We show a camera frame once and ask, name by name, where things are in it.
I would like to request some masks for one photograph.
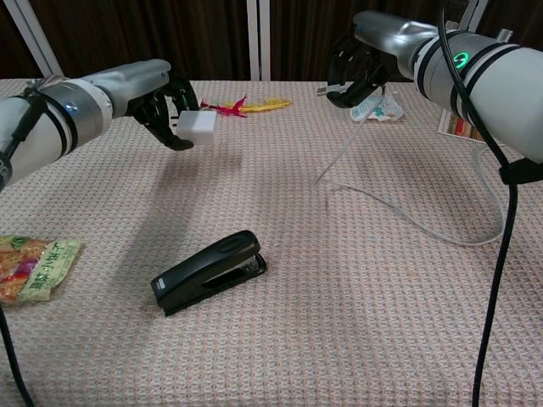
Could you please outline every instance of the black stapler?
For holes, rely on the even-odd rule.
[[[151,281],[165,316],[266,271],[252,231],[240,231],[189,257]]]

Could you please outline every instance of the white cable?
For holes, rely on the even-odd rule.
[[[355,140],[356,136],[358,135],[358,133],[361,131],[361,128],[362,128],[362,125],[366,122],[367,118],[369,117],[369,115],[371,114],[371,112],[383,101],[383,98],[384,98],[384,89],[383,89],[383,97],[381,98],[381,100],[379,100],[379,102],[375,105],[375,107],[373,109],[370,109],[369,110],[369,113],[365,114],[364,117],[362,118],[362,121],[360,123],[360,125],[356,128],[356,130],[353,132],[352,136],[349,137],[349,139],[347,140],[347,142],[344,144],[343,148],[341,149],[341,151],[334,157],[334,159],[332,160],[332,162],[326,167],[326,169],[318,176],[318,178],[316,179],[316,184],[326,175],[326,173],[338,162],[338,160],[341,158],[341,156],[345,153],[345,151],[347,151],[347,148],[349,148],[350,144]],[[398,212],[400,215],[403,215],[404,217],[406,217],[410,222],[412,222],[414,225],[420,227],[421,229],[423,229],[424,231],[426,231],[427,233],[430,233],[431,235],[433,235],[434,237],[437,237],[438,239],[441,239],[441,240],[444,240],[446,242],[449,242],[449,243],[454,243],[454,244],[457,244],[457,245],[460,245],[460,246],[482,246],[486,243],[490,243],[490,242],[493,242],[495,241],[498,237],[500,237],[502,234],[503,234],[503,231],[505,229],[505,225],[506,225],[506,217],[505,217],[505,214],[503,212],[503,208],[501,207],[501,202],[500,202],[500,199],[498,198],[498,195],[496,193],[496,191],[494,190],[494,188],[489,184],[489,181],[486,179],[486,177],[484,176],[484,170],[483,170],[483,163],[481,161],[481,157],[483,156],[483,154],[487,151],[489,151],[490,149],[488,147],[486,148],[483,148],[481,149],[481,151],[479,152],[478,156],[477,156],[477,171],[479,173],[479,176],[481,177],[481,179],[483,180],[484,184],[486,185],[487,189],[489,190],[490,194],[492,195],[492,198],[494,198],[495,200],[495,203],[497,205],[497,207],[499,208],[500,210],[500,217],[501,217],[501,228],[500,230],[495,233],[492,237],[488,238],[488,239],[485,239],[483,241],[478,241],[478,242],[461,242],[461,241],[458,241],[456,239],[453,239],[451,237],[447,237],[437,231],[434,231],[432,229],[430,229],[428,226],[425,226],[424,224],[422,224],[421,222],[419,222],[418,220],[416,220],[415,218],[413,218],[411,215],[409,215],[405,210],[403,210],[402,208],[398,207],[397,205],[395,205],[394,203],[390,202],[390,201],[387,201],[386,199],[384,198],[380,198],[379,196],[375,195],[374,193],[372,192],[369,192],[365,189],[362,189],[362,188],[359,188],[359,187],[354,187],[352,185],[349,185],[349,184],[344,184],[344,183],[339,183],[339,182],[334,182],[334,181],[328,181],[330,183],[333,183],[335,185],[338,185],[338,186],[341,186],[341,187],[347,187],[347,188],[350,188],[350,189],[353,189],[355,191],[358,191],[358,192],[362,192],[362,193],[365,193],[366,195],[372,197],[372,198],[375,198],[377,199],[379,202],[383,203],[383,204],[386,204],[388,205],[390,208],[392,208],[393,210],[395,210],[396,212]]]

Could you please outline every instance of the table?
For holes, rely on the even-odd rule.
[[[0,96],[24,81],[0,81]],[[391,84],[406,116],[356,129],[317,82],[197,81],[208,102],[267,96],[289,108],[219,116],[216,145],[172,152],[135,120],[0,195],[0,233],[80,238],[81,257],[44,304],[8,307],[36,405],[468,405],[497,242],[498,208],[472,142],[436,134],[440,109]],[[497,164],[484,173],[507,203]],[[520,188],[518,223],[484,370],[481,405],[543,403],[543,190]],[[269,269],[165,318],[152,278],[250,229]],[[20,397],[0,352],[0,405]]]

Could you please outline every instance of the dark curtain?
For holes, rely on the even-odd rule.
[[[249,79],[245,0],[31,0],[63,72],[161,58],[189,79]]]
[[[435,0],[271,0],[271,78],[325,81],[333,44],[352,25],[352,18],[373,9],[436,24]],[[449,2],[447,19],[458,21],[468,0]],[[479,32],[495,36],[499,28],[516,31],[512,41],[542,48],[543,2],[490,0]]]
[[[40,70],[8,9],[0,3],[0,79],[37,78]]]

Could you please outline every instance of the green indicator light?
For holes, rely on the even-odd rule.
[[[452,60],[456,62],[456,68],[459,70],[469,61],[469,53],[459,53]]]

